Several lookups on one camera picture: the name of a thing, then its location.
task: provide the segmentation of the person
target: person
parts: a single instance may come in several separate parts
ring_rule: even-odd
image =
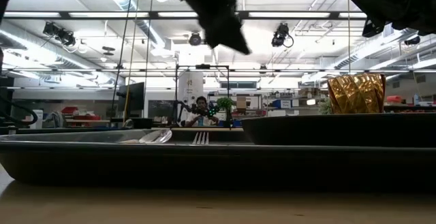
[[[199,97],[196,100],[197,107],[199,109],[207,108],[207,100],[205,97]],[[206,116],[201,116],[199,114],[190,113],[188,119],[186,120],[185,127],[193,126],[214,126],[218,125],[219,119],[215,116],[208,118]]]

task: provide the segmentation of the desk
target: desk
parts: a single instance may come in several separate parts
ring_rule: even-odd
[[[2,224],[427,224],[435,210],[433,195],[33,187],[0,165]]]

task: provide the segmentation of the fork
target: fork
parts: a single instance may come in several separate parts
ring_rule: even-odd
[[[195,145],[209,145],[209,132],[197,132],[196,137],[193,139],[192,144]]]

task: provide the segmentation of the monitor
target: monitor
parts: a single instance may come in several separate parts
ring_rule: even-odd
[[[118,111],[124,111],[125,102],[127,99],[127,86],[120,86],[118,92]],[[127,113],[130,111],[144,109],[144,83],[129,85],[129,101],[127,104]]]

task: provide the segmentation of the gold foil cup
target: gold foil cup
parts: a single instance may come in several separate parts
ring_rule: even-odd
[[[383,112],[386,78],[383,74],[358,74],[331,78],[328,92],[334,114]]]

